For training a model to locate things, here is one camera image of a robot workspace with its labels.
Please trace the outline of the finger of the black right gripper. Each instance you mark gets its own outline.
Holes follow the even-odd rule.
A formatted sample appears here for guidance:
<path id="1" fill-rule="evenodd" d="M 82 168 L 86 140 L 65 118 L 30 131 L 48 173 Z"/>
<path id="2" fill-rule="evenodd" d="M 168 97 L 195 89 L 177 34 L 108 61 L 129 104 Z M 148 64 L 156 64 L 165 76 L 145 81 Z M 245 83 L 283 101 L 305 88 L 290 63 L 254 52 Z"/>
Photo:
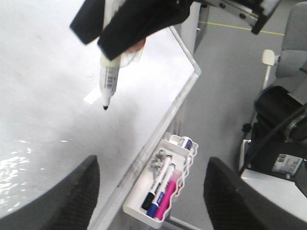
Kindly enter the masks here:
<path id="1" fill-rule="evenodd" d="M 85 0 L 70 23 L 70 29 L 87 45 L 99 37 L 103 29 L 104 15 L 104 0 Z"/>
<path id="2" fill-rule="evenodd" d="M 113 60 L 149 35 L 184 22 L 190 6 L 189 0 L 127 0 L 103 29 L 97 44 Z"/>

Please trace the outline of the metal other-arm gripper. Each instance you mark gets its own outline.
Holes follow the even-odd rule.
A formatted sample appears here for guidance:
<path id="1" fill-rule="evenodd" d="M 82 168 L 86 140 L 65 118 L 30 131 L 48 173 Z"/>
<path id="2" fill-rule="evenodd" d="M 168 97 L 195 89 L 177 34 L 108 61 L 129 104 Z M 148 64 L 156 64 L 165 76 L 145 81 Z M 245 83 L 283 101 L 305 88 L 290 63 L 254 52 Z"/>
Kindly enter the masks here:
<path id="1" fill-rule="evenodd" d="M 280 0 L 200 0 L 199 3 L 220 8 L 245 21 L 258 35 L 274 14 Z"/>

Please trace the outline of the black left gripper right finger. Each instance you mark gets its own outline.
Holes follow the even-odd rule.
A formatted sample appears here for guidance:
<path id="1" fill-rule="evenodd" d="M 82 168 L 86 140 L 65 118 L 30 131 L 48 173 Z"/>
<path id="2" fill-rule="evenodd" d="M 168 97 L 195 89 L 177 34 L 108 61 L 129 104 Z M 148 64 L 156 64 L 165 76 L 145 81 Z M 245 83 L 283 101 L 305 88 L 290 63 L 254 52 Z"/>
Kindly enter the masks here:
<path id="1" fill-rule="evenodd" d="M 215 230 L 305 230 L 306 222 L 262 196 L 219 158 L 209 159 L 203 198 Z"/>

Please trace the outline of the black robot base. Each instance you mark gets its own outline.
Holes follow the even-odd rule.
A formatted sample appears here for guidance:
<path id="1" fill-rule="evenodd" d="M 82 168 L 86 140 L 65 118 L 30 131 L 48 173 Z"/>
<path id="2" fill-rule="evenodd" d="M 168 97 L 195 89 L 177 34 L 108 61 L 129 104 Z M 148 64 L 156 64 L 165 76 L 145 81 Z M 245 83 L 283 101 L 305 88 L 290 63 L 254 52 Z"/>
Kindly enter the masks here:
<path id="1" fill-rule="evenodd" d="M 250 169 L 289 180 L 307 193 L 307 106 L 282 86 L 263 90 L 254 102 L 256 121 L 239 174 Z"/>

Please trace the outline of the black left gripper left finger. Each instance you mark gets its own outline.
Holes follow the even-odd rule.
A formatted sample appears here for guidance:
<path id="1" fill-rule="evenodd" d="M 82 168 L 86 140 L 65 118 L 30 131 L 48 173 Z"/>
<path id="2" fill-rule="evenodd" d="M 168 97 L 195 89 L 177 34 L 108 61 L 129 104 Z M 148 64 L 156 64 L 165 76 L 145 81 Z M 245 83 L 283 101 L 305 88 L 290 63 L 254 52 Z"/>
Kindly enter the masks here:
<path id="1" fill-rule="evenodd" d="M 96 207 L 100 169 L 87 157 L 40 197 L 0 219 L 2 230 L 85 230 Z"/>

